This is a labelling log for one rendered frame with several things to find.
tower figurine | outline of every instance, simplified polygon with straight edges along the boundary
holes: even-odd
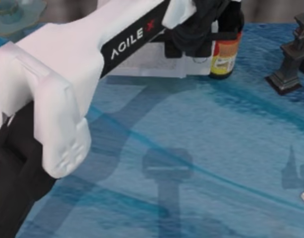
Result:
[[[304,60],[304,13],[295,16],[298,28],[295,40],[281,46],[284,60],[279,70],[266,77],[267,82],[279,95],[290,93],[301,87],[298,71]]]

figurine base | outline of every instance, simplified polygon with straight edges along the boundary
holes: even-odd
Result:
[[[271,79],[271,77],[266,77],[265,80],[269,83],[269,85],[280,95],[280,96],[284,96],[288,93],[291,93],[299,88],[301,88],[301,84],[297,83],[292,87],[289,88],[285,88],[285,89],[280,89]]]

blue surface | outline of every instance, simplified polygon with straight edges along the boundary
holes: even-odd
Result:
[[[304,88],[280,97],[264,80],[295,27],[248,24],[224,81],[100,81],[91,153],[35,205],[18,237],[177,238],[166,215],[179,203],[183,238],[304,238]],[[178,185],[152,170],[155,182],[146,161],[193,173]]]

